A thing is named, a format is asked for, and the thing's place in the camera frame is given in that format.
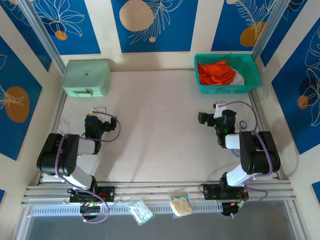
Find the plastic basket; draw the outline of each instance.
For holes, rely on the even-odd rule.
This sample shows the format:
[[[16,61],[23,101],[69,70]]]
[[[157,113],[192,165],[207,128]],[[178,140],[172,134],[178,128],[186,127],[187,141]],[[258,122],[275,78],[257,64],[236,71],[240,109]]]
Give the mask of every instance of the plastic basket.
[[[202,85],[199,80],[198,63],[214,64],[226,60],[227,64],[237,70],[244,78],[244,85]],[[194,56],[195,76],[204,94],[244,94],[260,86],[260,77],[256,64],[249,54],[196,54]]]

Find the clear bag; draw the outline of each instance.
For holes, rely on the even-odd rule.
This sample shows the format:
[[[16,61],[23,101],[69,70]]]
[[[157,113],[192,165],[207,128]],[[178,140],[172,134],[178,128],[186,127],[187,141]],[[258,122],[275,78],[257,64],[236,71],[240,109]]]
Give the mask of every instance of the clear bag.
[[[138,226],[145,224],[147,221],[155,217],[140,196],[131,199],[127,206],[130,209],[131,215],[138,223]]]
[[[170,206],[174,213],[173,218],[181,218],[194,212],[186,188],[169,191],[168,193],[170,197]]]

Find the red cloth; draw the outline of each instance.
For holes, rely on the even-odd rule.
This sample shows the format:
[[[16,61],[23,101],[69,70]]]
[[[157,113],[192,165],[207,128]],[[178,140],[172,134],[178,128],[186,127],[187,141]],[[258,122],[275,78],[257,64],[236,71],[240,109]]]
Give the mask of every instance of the red cloth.
[[[198,63],[198,73],[202,85],[229,85],[236,75],[226,60],[207,65]]]

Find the white wall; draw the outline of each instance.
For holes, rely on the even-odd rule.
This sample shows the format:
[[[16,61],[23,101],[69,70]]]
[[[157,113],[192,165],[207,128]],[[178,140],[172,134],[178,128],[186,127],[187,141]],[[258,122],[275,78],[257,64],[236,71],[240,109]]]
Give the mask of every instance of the white wall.
[[[320,205],[311,186],[320,181],[320,145],[299,155],[271,82],[319,19],[319,13],[319,0],[308,0],[266,68],[261,60],[257,61],[262,85],[257,92],[267,122],[266,127],[274,136],[283,170],[291,180],[313,240],[320,237]]]
[[[61,58],[65,64],[73,59],[110,59],[112,71],[194,69],[195,54],[211,50],[224,1],[198,1],[191,51],[122,53],[111,1],[85,0],[101,54],[63,55]]]
[[[0,154],[0,189],[6,195],[0,206],[0,239],[7,240],[19,218],[24,192],[37,174],[36,162],[52,127],[61,94],[61,76],[55,66],[47,72],[4,10],[0,7],[0,36],[7,42],[42,86],[17,161]]]

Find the floor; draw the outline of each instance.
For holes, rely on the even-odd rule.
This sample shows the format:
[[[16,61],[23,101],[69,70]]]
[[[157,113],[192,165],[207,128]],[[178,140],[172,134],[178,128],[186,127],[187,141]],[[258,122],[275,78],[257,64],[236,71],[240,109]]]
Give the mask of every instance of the floor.
[[[219,180],[240,161],[218,145],[214,128],[199,124],[198,112],[213,113],[215,102],[239,100],[250,104],[248,94],[200,93],[194,70],[113,72],[106,96],[67,97],[59,129],[81,135],[86,115],[99,106],[117,116],[119,138],[103,143],[98,155],[77,160],[98,181]],[[236,112],[237,129],[241,120],[247,130],[254,128],[249,107],[234,104],[228,109]],[[103,139],[112,139],[117,131],[106,132]],[[57,178],[45,175],[43,181]]]

